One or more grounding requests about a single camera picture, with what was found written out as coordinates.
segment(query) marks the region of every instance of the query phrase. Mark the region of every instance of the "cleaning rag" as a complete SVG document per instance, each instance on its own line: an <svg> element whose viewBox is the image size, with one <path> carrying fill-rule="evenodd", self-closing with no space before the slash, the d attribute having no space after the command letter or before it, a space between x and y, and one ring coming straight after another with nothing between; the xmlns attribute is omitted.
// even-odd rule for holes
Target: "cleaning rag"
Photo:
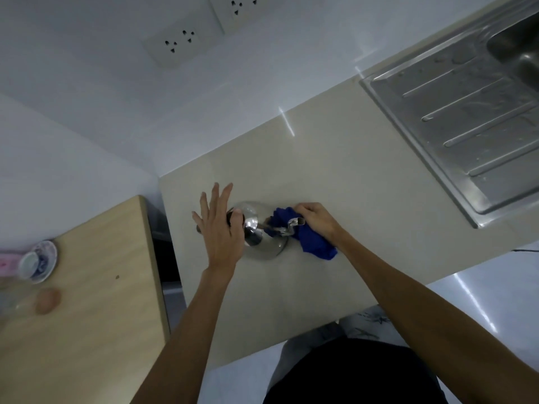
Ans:
<svg viewBox="0 0 539 404"><path fill-rule="evenodd" d="M294 211L292 207L277 208L277 210L273 211L273 216L269 218L269 225L276 228L288 227L288 221L296 217L301 217L301 215ZM307 224L294 227L292 238L300 241L304 252L309 252L323 260L330 261L337 255L337 249L320 234L314 232Z"/></svg>

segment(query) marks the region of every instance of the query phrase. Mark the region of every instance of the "person's left hand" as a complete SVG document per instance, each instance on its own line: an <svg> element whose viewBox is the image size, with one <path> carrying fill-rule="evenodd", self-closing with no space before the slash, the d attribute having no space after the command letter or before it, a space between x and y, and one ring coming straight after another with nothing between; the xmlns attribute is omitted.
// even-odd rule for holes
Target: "person's left hand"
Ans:
<svg viewBox="0 0 539 404"><path fill-rule="evenodd" d="M232 183L228 184L219 196L219 183L215 183L209 206L206 193L203 192L200 196L202 217L193 211L193 219L204 236L209 260L208 271L224 275L223 278L228 281L232 278L236 263L243 254L245 241L241 210L234 210L230 226L226 222L227 203L231 191Z"/></svg>

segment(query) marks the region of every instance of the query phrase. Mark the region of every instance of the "black cable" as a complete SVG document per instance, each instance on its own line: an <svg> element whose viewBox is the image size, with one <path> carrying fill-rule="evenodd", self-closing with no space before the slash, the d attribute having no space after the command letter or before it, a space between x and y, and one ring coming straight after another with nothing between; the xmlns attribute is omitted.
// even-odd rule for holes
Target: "black cable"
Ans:
<svg viewBox="0 0 539 404"><path fill-rule="evenodd" d="M511 252L539 252L539 249L513 249Z"/></svg>

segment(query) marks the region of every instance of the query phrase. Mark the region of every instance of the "pink object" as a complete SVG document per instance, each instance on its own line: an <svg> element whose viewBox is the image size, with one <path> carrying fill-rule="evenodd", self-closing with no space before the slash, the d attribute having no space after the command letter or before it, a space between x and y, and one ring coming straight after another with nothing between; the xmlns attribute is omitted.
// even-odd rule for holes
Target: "pink object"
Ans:
<svg viewBox="0 0 539 404"><path fill-rule="evenodd" d="M23 254L0 254L0 277L16 276L22 257Z"/></svg>

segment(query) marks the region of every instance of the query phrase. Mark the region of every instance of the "black shirt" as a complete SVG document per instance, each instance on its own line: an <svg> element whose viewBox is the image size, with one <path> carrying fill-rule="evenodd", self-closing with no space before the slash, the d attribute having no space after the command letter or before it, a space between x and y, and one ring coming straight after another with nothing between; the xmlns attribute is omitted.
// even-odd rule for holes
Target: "black shirt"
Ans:
<svg viewBox="0 0 539 404"><path fill-rule="evenodd" d="M345 337L307 354L264 400L284 402L447 404L436 376L412 349Z"/></svg>

